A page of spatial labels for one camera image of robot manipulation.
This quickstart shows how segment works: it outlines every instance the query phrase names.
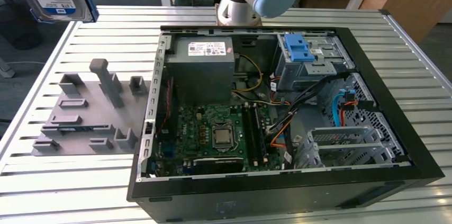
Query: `aluminum workbench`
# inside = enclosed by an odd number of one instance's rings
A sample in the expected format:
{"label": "aluminum workbench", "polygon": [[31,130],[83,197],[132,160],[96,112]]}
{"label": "aluminum workbench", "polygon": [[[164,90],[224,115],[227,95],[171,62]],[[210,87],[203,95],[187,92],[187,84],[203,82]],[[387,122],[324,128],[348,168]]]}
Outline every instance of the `aluminum workbench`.
{"label": "aluminum workbench", "polygon": [[[63,73],[83,80],[107,58],[120,80],[151,79],[160,25],[214,25],[210,7],[99,6],[99,22],[70,23],[0,141],[2,223],[154,223],[126,201],[132,155],[34,157],[32,143],[51,114]],[[290,10],[264,25],[348,27],[443,168],[446,178],[368,208],[240,218],[247,223],[451,223],[452,86],[391,16],[379,11]]]}

